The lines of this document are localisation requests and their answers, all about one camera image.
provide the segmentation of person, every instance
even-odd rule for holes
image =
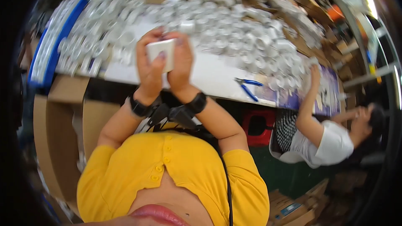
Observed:
[[[166,63],[164,52],[150,63],[146,45],[173,38],[174,69],[167,74],[173,95],[186,104],[201,92],[190,83],[193,54],[188,37],[178,32],[163,35],[158,28],[146,33],[136,48],[141,83],[133,99],[145,106],[162,90]],[[205,140],[177,131],[133,135],[143,117],[131,111],[128,99],[102,129],[78,182],[78,210],[84,222],[221,226],[229,225],[232,213],[233,225],[266,225],[267,186],[244,130],[228,112],[206,98],[204,109],[195,115],[218,140],[218,152]]]
[[[317,65],[311,68],[311,88],[299,114],[280,110],[275,124],[276,140],[283,153],[297,152],[311,168],[342,162],[363,145],[378,141],[385,124],[384,110],[375,103],[357,107],[319,123],[312,116],[320,86]],[[342,122],[352,120],[350,131]]]

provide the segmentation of red stool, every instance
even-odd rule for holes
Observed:
[[[249,146],[267,146],[271,139],[276,114],[274,110],[249,110],[243,117],[242,127]]]

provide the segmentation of blue pliers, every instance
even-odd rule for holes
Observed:
[[[249,84],[249,85],[255,85],[258,87],[262,87],[263,83],[260,83],[258,81],[253,81],[250,79],[243,79],[243,78],[234,78],[235,81],[237,81],[237,83],[239,83],[239,85],[243,88],[243,90],[247,93],[247,95],[252,98],[255,102],[258,102],[258,98],[250,91],[250,89],[248,87],[246,87],[243,84]]]

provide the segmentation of orange object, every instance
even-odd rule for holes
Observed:
[[[337,5],[333,5],[331,8],[327,9],[327,12],[333,22],[344,18],[342,11]]]

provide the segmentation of checkered skirt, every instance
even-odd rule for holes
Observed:
[[[280,109],[277,113],[275,123],[276,139],[282,152],[290,150],[293,136],[297,131],[297,116],[297,112],[288,109]]]

